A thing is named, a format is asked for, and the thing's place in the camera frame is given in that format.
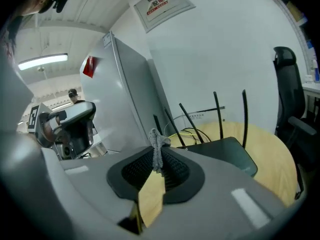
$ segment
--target fluorescent light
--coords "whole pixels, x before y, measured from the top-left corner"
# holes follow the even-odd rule
[[[41,56],[37,58],[32,58],[28,60],[21,61],[19,63],[19,69],[20,70],[26,70],[32,67],[41,66],[48,63],[53,62],[64,62],[68,60],[68,54],[67,53],[59,53],[59,54],[53,54],[53,55],[47,55],[47,56]]]
[[[56,107],[52,108],[51,110],[55,111],[55,110],[58,110],[58,109],[61,109],[61,108],[65,107],[65,106],[68,106],[68,105],[70,105],[70,104],[71,104],[71,102],[69,102],[69,103],[67,103],[67,104],[63,104],[63,105],[61,105],[61,106],[56,106]]]

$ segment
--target cable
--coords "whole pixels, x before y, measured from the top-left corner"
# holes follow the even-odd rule
[[[194,138],[193,137],[191,137],[191,136],[183,136],[184,138],[188,138],[188,139],[191,139],[191,140],[194,140]]]
[[[175,117],[175,118],[173,119],[173,121],[176,120],[176,119],[178,119],[178,118],[180,118],[180,117],[185,117],[185,115],[184,115],[184,114],[181,114],[181,115]],[[170,122],[168,122],[168,123],[165,125],[164,129],[163,129],[163,134],[164,134],[164,136],[166,136],[166,137],[167,137],[167,135],[166,135],[166,128],[167,128],[167,126],[168,126],[169,124],[170,124]]]
[[[172,134],[171,136],[169,136],[168,138],[172,138],[173,136],[177,135],[176,133],[175,134]],[[197,136],[196,134],[188,134],[188,133],[180,133],[180,135],[192,135],[192,136]]]
[[[202,133],[202,134],[204,134],[204,136],[206,136],[206,138],[210,141],[210,142],[212,142],[212,140],[208,137],[208,135],[206,135],[202,130],[199,130],[199,129],[197,129],[200,133]]]
[[[191,132],[191,131],[188,131],[188,130],[182,130],[181,132],[187,132],[187,133],[192,134],[192,132]],[[195,138],[195,136],[192,136],[192,137],[193,137],[193,139],[194,139],[194,144],[196,145],[196,144],[197,144],[197,139]]]

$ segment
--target refrigerator door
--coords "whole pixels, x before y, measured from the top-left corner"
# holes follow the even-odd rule
[[[137,112],[120,74],[114,45],[114,42],[106,45],[105,39],[101,39],[89,53],[97,60],[93,77],[83,74],[86,58],[80,68],[80,79],[86,101],[96,106],[93,123],[103,145],[107,150],[121,152],[145,146],[147,137],[136,120]]]
[[[148,135],[152,128],[157,128],[154,115],[158,117],[163,130],[167,120],[146,58],[117,38],[115,43],[115,57],[119,57],[121,72],[144,133]]]

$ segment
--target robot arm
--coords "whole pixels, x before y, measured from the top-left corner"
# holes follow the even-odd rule
[[[35,127],[37,141],[45,148],[55,144],[63,159],[77,158],[93,144],[95,112],[94,103],[81,102],[52,113],[40,113]]]

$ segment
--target ceiling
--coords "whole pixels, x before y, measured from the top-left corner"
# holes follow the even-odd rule
[[[61,13],[50,9],[26,17],[16,38],[17,63],[68,53],[67,61],[44,65],[45,74],[37,67],[20,71],[36,98],[34,100],[48,103],[53,98],[55,100],[50,104],[63,103],[66,101],[60,102],[55,96],[66,95],[70,88],[81,88],[80,77],[72,75],[79,75],[90,50],[128,8],[126,0],[68,0]]]

